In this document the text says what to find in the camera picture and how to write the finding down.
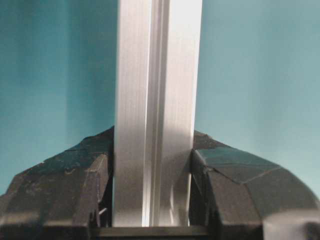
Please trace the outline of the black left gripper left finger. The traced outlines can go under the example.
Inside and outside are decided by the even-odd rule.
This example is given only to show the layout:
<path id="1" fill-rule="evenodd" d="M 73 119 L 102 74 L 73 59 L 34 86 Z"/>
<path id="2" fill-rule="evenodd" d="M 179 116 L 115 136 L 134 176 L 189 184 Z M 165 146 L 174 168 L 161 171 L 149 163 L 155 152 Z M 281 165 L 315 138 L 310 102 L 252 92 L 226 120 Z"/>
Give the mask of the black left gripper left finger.
<path id="1" fill-rule="evenodd" d="M 0 197 L 3 240 L 88 240 L 112 222 L 114 129 L 17 174 Z"/>

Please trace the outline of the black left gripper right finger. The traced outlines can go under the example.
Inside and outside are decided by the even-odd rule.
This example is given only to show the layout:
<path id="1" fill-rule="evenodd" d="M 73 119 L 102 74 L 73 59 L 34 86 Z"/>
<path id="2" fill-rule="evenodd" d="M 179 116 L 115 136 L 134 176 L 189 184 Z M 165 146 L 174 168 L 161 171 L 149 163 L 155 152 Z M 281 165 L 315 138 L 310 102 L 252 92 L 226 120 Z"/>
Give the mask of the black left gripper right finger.
<path id="1" fill-rule="evenodd" d="M 284 167 L 195 132 L 189 221 L 213 240 L 317 240 L 320 202 Z"/>

